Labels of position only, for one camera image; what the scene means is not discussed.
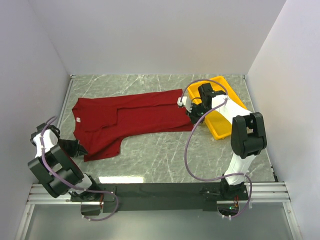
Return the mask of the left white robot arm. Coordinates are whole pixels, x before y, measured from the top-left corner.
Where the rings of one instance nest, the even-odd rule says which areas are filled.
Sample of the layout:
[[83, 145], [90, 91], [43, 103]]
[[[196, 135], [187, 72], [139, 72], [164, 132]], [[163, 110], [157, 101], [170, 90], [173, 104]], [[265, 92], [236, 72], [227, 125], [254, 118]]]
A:
[[88, 154], [78, 140], [62, 139], [57, 127], [42, 123], [31, 134], [30, 142], [36, 155], [27, 166], [52, 197], [70, 194], [77, 201], [99, 200], [98, 184], [73, 161]]

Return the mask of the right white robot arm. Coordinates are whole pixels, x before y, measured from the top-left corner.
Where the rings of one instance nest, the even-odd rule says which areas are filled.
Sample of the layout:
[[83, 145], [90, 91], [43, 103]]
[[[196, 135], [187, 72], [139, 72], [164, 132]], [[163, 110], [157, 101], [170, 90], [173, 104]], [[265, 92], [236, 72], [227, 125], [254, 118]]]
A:
[[226, 200], [232, 199], [244, 189], [244, 181], [253, 160], [267, 147], [267, 137], [263, 115], [251, 112], [229, 97], [225, 86], [221, 90], [212, 88], [209, 80], [198, 87], [200, 103], [196, 104], [188, 96], [177, 100], [184, 107], [191, 122], [197, 127], [206, 116], [216, 111], [231, 124], [230, 144], [233, 155], [228, 169], [219, 177], [219, 194]]

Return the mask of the red t shirt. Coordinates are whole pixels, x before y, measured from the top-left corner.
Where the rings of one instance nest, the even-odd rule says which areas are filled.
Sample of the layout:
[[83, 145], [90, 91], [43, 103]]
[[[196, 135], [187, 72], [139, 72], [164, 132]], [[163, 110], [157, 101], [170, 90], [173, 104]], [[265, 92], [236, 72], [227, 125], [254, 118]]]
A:
[[72, 108], [75, 138], [85, 148], [85, 162], [120, 154], [127, 137], [190, 132], [193, 124], [177, 105], [181, 89], [103, 98], [79, 98]]

